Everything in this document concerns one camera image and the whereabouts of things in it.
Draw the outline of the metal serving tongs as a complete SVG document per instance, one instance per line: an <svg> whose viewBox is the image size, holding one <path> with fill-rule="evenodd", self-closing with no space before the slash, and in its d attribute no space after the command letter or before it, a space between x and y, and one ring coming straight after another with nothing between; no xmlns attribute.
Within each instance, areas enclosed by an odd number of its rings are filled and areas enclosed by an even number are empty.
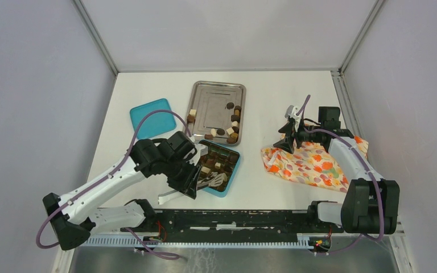
<svg viewBox="0 0 437 273"><path fill-rule="evenodd" d="M192 184L192 187L181 191L170 191L158 196L158 204L163 205L171 200L177 199L179 197L189 197L192 199L196 198L197 191L208 188L208 187L218 187L224 182L228 181L228 176L225 173L212 172L203 179L198 180L196 183Z"/></svg>

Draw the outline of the teal chocolate box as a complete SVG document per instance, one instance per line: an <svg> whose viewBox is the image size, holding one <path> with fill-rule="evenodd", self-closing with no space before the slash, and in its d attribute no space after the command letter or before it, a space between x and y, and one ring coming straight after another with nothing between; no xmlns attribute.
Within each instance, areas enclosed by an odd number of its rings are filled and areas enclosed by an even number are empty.
<svg viewBox="0 0 437 273"><path fill-rule="evenodd" d="M225 197L233 184L233 180L240 166L241 155L237 151L205 139L199 143L209 147L208 154L200 158L202 168L199 180L205 178L212 172L225 173L228 176L228 181L224 182L221 186L210 186L202 190L217 197Z"/></svg>

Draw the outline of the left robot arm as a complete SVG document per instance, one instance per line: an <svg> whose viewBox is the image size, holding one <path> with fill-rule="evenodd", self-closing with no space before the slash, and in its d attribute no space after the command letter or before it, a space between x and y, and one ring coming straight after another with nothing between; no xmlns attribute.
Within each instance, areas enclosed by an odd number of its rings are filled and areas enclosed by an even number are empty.
<svg viewBox="0 0 437 273"><path fill-rule="evenodd" d="M168 139L141 139L100 177L61 196L49 193L43 198L48 214L45 223L52 226L56 245L72 250L105 231L152 230L157 222L156 212L146 199L113 208L102 205L131 185L155 175L165 175L170 188L195 199L202 168L200 158L207 153L208 146L194 143L181 131Z"/></svg>

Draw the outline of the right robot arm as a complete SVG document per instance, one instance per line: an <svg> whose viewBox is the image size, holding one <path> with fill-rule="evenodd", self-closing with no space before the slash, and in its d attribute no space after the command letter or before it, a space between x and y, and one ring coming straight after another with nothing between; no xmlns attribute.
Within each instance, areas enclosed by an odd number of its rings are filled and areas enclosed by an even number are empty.
<svg viewBox="0 0 437 273"><path fill-rule="evenodd" d="M343 203L313 204L315 211L306 216L307 227L320 232L332 223L347 233L369 235L373 239L395 233L400 195L397 182L386 180L360 154L353 134L341 128L339 107L319 107L318 125L305 124L303 110L294 105L287 108L287 122L279 129L285 137L273 146L291 154L294 146L318 143L337 161L349 181Z"/></svg>

